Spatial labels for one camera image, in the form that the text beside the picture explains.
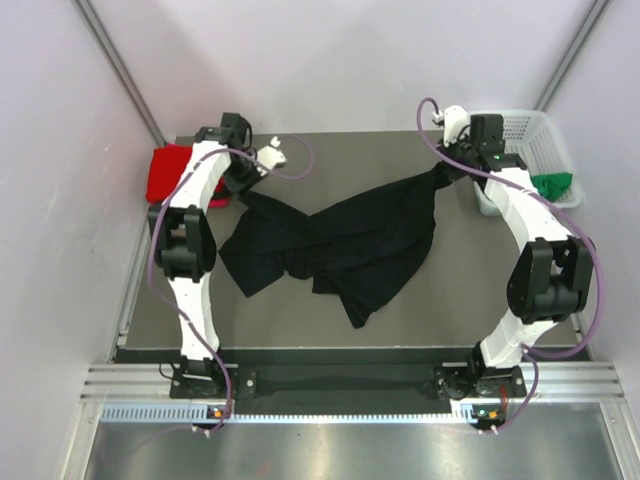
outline metal frame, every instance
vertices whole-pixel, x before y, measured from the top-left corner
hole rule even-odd
[[[594,0],[589,8],[589,11],[585,15],[578,31],[574,35],[569,47],[562,55],[560,62],[553,71],[553,74],[547,81],[538,101],[535,105],[535,110],[547,111],[552,100],[558,93],[560,86],[565,81],[569,71],[575,64],[576,59],[584,49],[587,40],[595,30],[598,22],[602,19],[606,8],[611,3],[611,0]]]
[[[98,13],[96,12],[94,6],[92,5],[90,0],[72,0],[75,6],[80,13],[80,16],[84,19],[89,30],[93,35],[96,43],[104,53],[109,65],[113,69],[113,72],[120,80],[120,85],[124,89],[125,93],[131,100],[131,103],[135,107],[138,115],[140,115],[140,119],[149,130],[149,134],[153,138],[155,144],[159,147],[163,147],[166,145],[166,140],[162,135],[162,131],[158,126],[156,120],[153,118],[147,103],[144,98],[140,94],[136,83],[133,81],[129,70],[127,69],[122,57],[120,57],[120,53],[118,49],[113,44],[113,41],[109,37],[107,30],[104,27],[104,24],[100,20]]]
[[[166,144],[162,132],[153,118],[131,74],[114,46],[90,0],[72,0],[90,29],[96,43],[104,53],[122,88],[131,100],[149,134],[158,146]],[[547,110],[566,79],[570,69],[583,51],[590,35],[603,17],[610,0],[594,0],[567,50],[545,85],[535,108]],[[109,358],[117,346],[124,345],[133,313],[135,298],[144,260],[147,257],[149,234],[142,226],[138,247],[133,260],[131,276],[123,298],[116,334],[111,343]],[[576,317],[574,327],[581,338],[584,322]],[[168,367],[164,373],[170,374]],[[530,387],[533,370],[523,365],[525,383]],[[169,397],[170,381],[160,376],[158,365],[94,365],[90,368],[76,415],[75,433],[64,462],[62,479],[84,478],[93,447],[98,424],[105,409],[119,406],[136,409],[149,405],[162,411],[188,406],[198,410],[202,405],[221,405],[221,400],[206,402],[173,400]],[[640,441],[629,407],[624,399],[614,366],[610,362],[541,363],[539,390],[533,403],[597,403],[601,406],[612,446],[625,479],[637,477],[640,471]],[[453,402],[452,414],[393,415],[393,416],[296,416],[235,415],[230,423],[461,423],[466,421],[464,402]],[[113,415],[111,421],[117,420]]]
[[[539,364],[540,382],[533,404],[599,404],[623,478],[635,479],[640,471],[640,441],[624,392],[611,362],[544,362]],[[169,366],[161,367],[169,375]],[[522,365],[527,387],[533,381],[533,367]],[[163,378],[158,365],[93,365],[88,372],[77,414],[76,431],[61,479],[84,478],[97,427],[104,412],[108,422],[190,423],[172,417],[172,411],[197,414],[203,407],[221,407],[223,400],[175,400],[169,397],[171,381]],[[521,399],[512,399],[517,403]],[[150,415],[135,413],[148,409]],[[421,415],[232,415],[229,423],[300,424],[461,424],[469,419],[469,405],[452,402],[451,414]]]

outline cable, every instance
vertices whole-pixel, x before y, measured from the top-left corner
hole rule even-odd
[[[164,374],[164,372],[162,371],[162,364],[161,363],[158,364],[158,373],[160,374],[160,376],[162,378],[166,378],[167,380],[173,381],[173,378],[168,377],[167,375]]]
[[[202,158],[200,158],[196,162],[196,164],[193,167],[193,170],[185,175],[185,177],[178,183],[178,185],[173,190],[173,192],[171,192],[169,194],[169,196],[165,199],[164,203],[162,204],[162,208],[160,209],[160,212],[158,213],[158,218],[156,219],[155,228],[153,229],[153,232],[151,234],[151,247],[149,249],[149,257],[147,258],[147,283],[149,284],[149,288],[151,289],[151,291],[158,298],[160,298],[160,300],[162,300],[163,302],[165,302],[167,305],[169,305],[170,307],[172,307],[174,310],[176,310],[178,312],[178,314],[182,317],[182,319],[187,323],[187,325],[188,325],[189,329],[191,330],[191,332],[193,333],[193,335],[198,339],[198,341],[211,354],[212,358],[215,360],[215,362],[220,367],[220,370],[222,371],[222,375],[224,377],[225,388],[226,388],[224,414],[223,414],[223,417],[220,419],[220,421],[216,424],[216,426],[213,427],[210,430],[210,433],[214,433],[214,432],[220,430],[224,426],[224,422],[226,420],[228,420],[229,416],[231,415],[231,392],[232,392],[231,387],[232,387],[232,385],[231,385],[231,378],[229,376],[229,371],[227,370],[226,366],[224,365],[224,362],[222,361],[222,359],[220,358],[218,353],[211,347],[211,345],[209,345],[209,343],[205,340],[205,338],[195,328],[195,326],[191,322],[191,319],[186,314],[186,312],[184,312],[176,303],[174,303],[171,300],[169,300],[168,298],[166,298],[160,292],[160,290],[157,288],[157,286],[155,284],[155,281],[153,279],[153,265],[154,265],[153,255],[154,255],[154,252],[155,252],[156,247],[158,245],[158,237],[159,237],[159,234],[160,234],[160,226],[162,225],[162,222],[164,220],[164,217],[166,216],[167,210],[169,209],[169,204],[171,203],[171,200],[187,184],[189,179],[193,176],[193,174],[200,167],[200,165],[202,165],[202,163],[204,161],[206,161],[207,159],[211,158],[212,156],[217,155],[219,153],[232,153],[232,154],[235,154],[235,155],[239,155],[239,156],[241,156],[243,158],[246,158],[247,160],[249,160],[249,161],[253,162],[254,164],[256,164],[258,167],[263,168],[264,170],[268,171],[270,174],[275,175],[276,177],[280,177],[280,178],[283,178],[283,179],[286,179],[286,180],[300,180],[300,179],[306,177],[311,172],[311,170],[313,169],[313,166],[315,164],[315,155],[313,153],[313,149],[311,148],[311,145],[309,145],[309,143],[306,140],[304,140],[303,138],[297,137],[295,135],[283,135],[280,138],[293,138],[295,140],[298,140],[309,151],[309,166],[307,167],[307,169],[303,173],[301,173],[299,175],[285,175],[285,174],[282,174],[282,173],[279,173],[279,172],[275,172],[274,170],[272,170],[272,169],[266,167],[265,165],[263,165],[262,163],[260,163],[260,161],[257,159],[257,154],[256,153],[254,153],[252,155],[251,153],[247,153],[247,152],[244,152],[242,150],[236,150],[236,149],[233,149],[233,148],[219,148],[219,149],[214,150],[212,152],[208,152],[205,155],[203,155]],[[158,365],[158,369],[159,369],[159,372],[160,372],[161,376],[163,376],[163,377],[165,377],[165,378],[167,378],[169,380],[172,380],[171,378],[167,377],[162,372],[162,364]],[[186,429],[192,429],[192,426],[191,425],[172,425],[170,427],[164,428],[164,429],[160,430],[159,432],[151,435],[149,438],[145,439],[144,441],[142,441],[138,445],[136,445],[131,451],[129,451],[118,462],[110,462],[109,460],[107,460],[106,454],[105,454],[105,451],[104,451],[106,447],[105,447],[104,444],[102,444],[100,446],[100,451],[99,451],[100,460],[102,461],[103,464],[107,465],[108,467],[114,468],[114,467],[124,463],[126,460],[131,458],[131,456],[136,454],[138,451],[140,451],[146,445],[148,445],[151,442],[155,441],[156,439],[164,436],[165,434],[171,433],[171,432],[175,432],[175,431],[178,431],[178,430],[186,430]]]
[[[509,394],[507,393],[507,387],[504,385],[500,385],[500,406],[506,413],[509,407]]]
[[[471,125],[469,124],[466,124],[464,127],[462,127],[462,130],[460,130],[460,133],[458,134],[458,138],[456,139],[456,142],[460,143],[460,139],[462,138],[462,135],[464,135],[464,132],[469,130],[470,127]]]
[[[535,359],[529,356],[527,353],[524,354],[524,359],[531,362],[531,365],[533,365],[533,384],[531,385],[529,393],[525,397],[524,401],[520,404],[518,409],[513,412],[513,415],[511,415],[511,417],[509,417],[502,425],[496,427],[496,433],[504,431],[504,429],[506,429],[509,425],[515,422],[520,415],[522,415],[522,412],[527,407],[527,405],[529,405],[529,402],[531,402],[531,399],[535,395],[536,389],[538,388],[538,380],[540,380],[540,368],[538,367],[538,362],[536,362]]]
[[[538,357],[545,358],[545,359],[568,358],[580,352],[583,348],[585,348],[589,344],[589,342],[593,339],[594,335],[596,334],[596,331],[600,327],[600,323],[602,322],[602,311],[604,309],[604,302],[605,302],[605,293],[604,293],[605,282],[604,282],[604,275],[602,273],[602,263],[600,262],[600,257],[598,256],[598,253],[596,252],[596,249],[593,243],[591,243],[591,240],[589,239],[587,234],[584,232],[584,230],[582,230],[582,228],[580,228],[580,226],[577,225],[569,215],[564,213],[562,210],[560,210],[558,207],[556,207],[552,202],[550,202],[546,198],[540,196],[537,192],[527,190],[524,187],[514,182],[511,182],[501,177],[497,177],[495,175],[491,175],[490,173],[483,172],[482,170],[477,170],[475,168],[468,167],[467,165],[457,162],[449,158],[447,155],[443,154],[442,152],[440,152],[440,150],[438,150],[438,147],[427,136],[422,126],[422,109],[425,103],[431,103],[435,108],[436,113],[440,112],[440,109],[438,108],[438,103],[433,98],[431,97],[423,98],[420,101],[420,104],[418,105],[418,111],[416,113],[416,123],[418,126],[418,133],[420,134],[420,137],[422,137],[422,141],[425,143],[425,145],[427,145],[427,147],[433,150],[433,152],[439,158],[441,158],[442,161],[451,165],[452,167],[458,168],[459,170],[470,173],[472,175],[476,175],[479,177],[483,177],[483,178],[487,178],[487,179],[491,179],[491,180],[495,180],[497,182],[503,183],[508,187],[515,188],[516,190],[520,192],[524,192],[527,195],[535,198],[537,201],[539,201],[544,206],[546,206],[556,217],[560,218],[573,235],[575,235],[576,237],[584,241],[584,244],[587,250],[589,251],[589,254],[591,255],[591,261],[593,262],[593,269],[596,276],[596,290],[597,290],[596,291],[596,311],[594,314],[593,322],[589,327],[589,330],[587,331],[585,336],[582,338],[582,340],[575,347],[572,347],[560,352],[545,352],[543,350],[539,350],[534,347],[528,347],[526,345],[523,345],[523,347],[529,353],[532,353]]]
[[[218,155],[220,153],[232,153],[232,154],[235,154],[235,155],[239,155],[239,156],[241,156],[243,158],[246,158],[247,160],[250,160],[251,162],[253,162],[256,165],[258,165],[259,167],[265,169],[266,171],[268,171],[268,172],[270,172],[270,173],[272,173],[272,174],[274,174],[274,175],[276,175],[276,176],[278,176],[280,178],[285,178],[285,179],[290,179],[290,180],[299,180],[299,179],[304,178],[305,176],[307,176],[309,174],[309,172],[311,171],[311,169],[313,168],[313,165],[314,165],[314,162],[315,162],[313,149],[311,148],[311,145],[309,145],[309,143],[306,140],[304,140],[304,139],[302,139],[300,137],[293,136],[293,135],[287,135],[286,138],[295,138],[295,139],[297,139],[303,145],[305,145],[307,147],[307,149],[309,150],[310,161],[309,161],[309,166],[307,167],[305,172],[303,172],[302,174],[297,175],[297,176],[284,175],[284,174],[281,174],[279,172],[275,172],[275,171],[267,168],[262,163],[260,163],[260,161],[258,161],[257,158],[254,158],[250,154],[248,154],[246,152],[243,152],[242,150],[236,150],[236,149],[233,149],[233,148],[219,148],[217,150],[213,150],[211,152],[208,152],[205,155],[203,155],[195,163],[195,165],[193,166],[193,170],[190,171],[189,173],[187,173],[184,176],[184,178],[178,183],[178,185],[173,190],[173,192],[171,192],[169,194],[169,196],[165,199],[164,203],[162,204],[162,208],[160,209],[160,212],[158,213],[158,218],[156,219],[155,228],[153,229],[153,233],[151,235],[151,247],[149,249],[149,258],[147,259],[147,283],[149,284],[149,288],[151,289],[151,291],[158,298],[160,298],[163,302],[165,302],[167,305],[169,305],[170,307],[172,307],[174,310],[176,310],[178,312],[178,314],[187,323],[187,326],[189,327],[189,329],[191,330],[193,335],[198,339],[198,341],[211,354],[212,358],[215,360],[215,362],[220,367],[220,370],[222,371],[222,375],[224,377],[225,387],[226,387],[225,411],[224,411],[223,417],[220,419],[220,422],[218,422],[218,424],[211,430],[211,433],[214,433],[217,430],[219,430],[222,427],[222,424],[229,418],[229,415],[231,413],[231,378],[229,377],[229,372],[227,371],[227,368],[225,367],[224,362],[222,361],[222,359],[220,358],[218,353],[202,337],[200,332],[198,332],[198,330],[195,328],[195,326],[191,322],[191,319],[186,314],[186,312],[184,312],[176,303],[174,303],[171,300],[169,300],[168,298],[166,298],[160,292],[160,290],[158,290],[158,288],[155,285],[155,282],[154,282],[154,279],[153,279],[153,266],[154,266],[153,257],[154,257],[154,252],[156,251],[156,247],[158,245],[158,237],[159,237],[159,234],[160,234],[160,227],[162,226],[162,222],[164,221],[164,217],[165,217],[165,215],[167,213],[167,210],[169,209],[169,205],[171,204],[171,200],[173,200],[173,198],[176,196],[176,194],[180,190],[182,190],[182,188],[187,184],[187,182],[191,179],[191,177],[193,176],[195,171],[198,168],[200,168],[200,166],[207,159],[213,157],[214,155]]]

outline green cloth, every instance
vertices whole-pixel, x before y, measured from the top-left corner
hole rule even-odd
[[[531,183],[538,189],[538,193],[550,202],[555,202],[567,193],[571,186],[571,180],[573,180],[573,175],[570,173],[551,173],[531,177]]]

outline white wall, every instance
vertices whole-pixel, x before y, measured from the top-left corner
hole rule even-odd
[[[0,478],[54,477],[143,222],[152,142],[70,1],[0,15]]]
[[[94,0],[167,138],[412,130],[426,96],[531,108],[590,0]]]
[[[611,2],[549,113],[585,191],[577,218],[606,273],[605,323],[594,346],[614,360],[640,425],[639,18],[637,1]]]

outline stainless steel surface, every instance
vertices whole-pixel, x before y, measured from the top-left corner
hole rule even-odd
[[[527,389],[531,388],[533,367],[529,363],[523,363],[521,367]],[[537,394],[532,399],[534,403],[624,402],[624,392],[610,362],[543,362],[539,368],[540,381]],[[170,367],[164,366],[163,372],[170,375]],[[89,369],[81,401],[180,402],[169,398],[169,383],[168,379],[160,376],[157,365],[93,365]],[[519,399],[512,399],[512,402],[518,403]]]
[[[640,477],[640,437],[629,405],[602,404],[601,408],[622,476],[625,480],[636,480]]]
[[[582,49],[585,47],[587,40],[602,18],[602,15],[609,3],[611,3],[611,0],[593,0],[589,11],[580,24],[580,28],[578,28],[578,31],[567,48],[567,51],[560,59],[560,63],[558,63],[558,66],[553,71],[551,78],[542,91],[542,94],[535,106],[536,110],[546,111],[549,108],[549,104],[560,89],[562,82],[571,70],[571,67],[578,58],[578,55],[580,55],[580,52],[582,52]]]
[[[597,405],[532,406],[497,437],[442,425],[230,425],[209,440],[177,431],[122,460],[163,428],[101,424],[86,480],[622,479]]]
[[[122,61],[120,54],[118,53],[118,49],[115,47],[109,34],[107,33],[98,13],[93,7],[91,0],[72,0],[73,3],[78,8],[80,15],[87,23],[87,26],[91,30],[96,43],[104,53],[107,61],[111,65],[114,73],[120,80],[120,84],[122,88],[125,90],[127,96],[133,103],[134,108],[140,115],[140,119],[149,130],[149,134],[153,138],[156,145],[163,146],[165,144],[164,137],[162,136],[162,132],[160,131],[160,127],[156,123],[153,115],[151,115],[151,111],[147,106],[144,98],[140,94],[138,87],[136,86],[131,74],[127,70],[126,65]]]
[[[52,475],[51,478],[62,480],[78,480],[84,478],[89,458],[100,424],[100,414],[102,405],[80,404],[75,418],[74,435],[69,444],[66,458],[59,475]]]
[[[267,178],[256,190],[307,213],[367,189],[430,169],[436,158],[415,132],[308,134],[316,168],[306,179]],[[258,137],[263,144],[268,138]],[[284,146],[287,169],[301,171],[305,149]],[[352,328],[337,296],[314,295],[311,281],[287,275],[245,298],[218,259],[211,278],[214,324],[229,347],[469,346],[487,336],[507,308],[506,284],[518,257],[500,218],[483,217],[470,180],[439,191],[433,247],[417,274],[364,328]],[[218,246],[244,212],[240,202],[208,213]],[[156,269],[156,283],[171,290]],[[131,348],[178,348],[177,314],[140,285],[129,330]],[[551,330],[542,344],[575,345],[571,322]]]

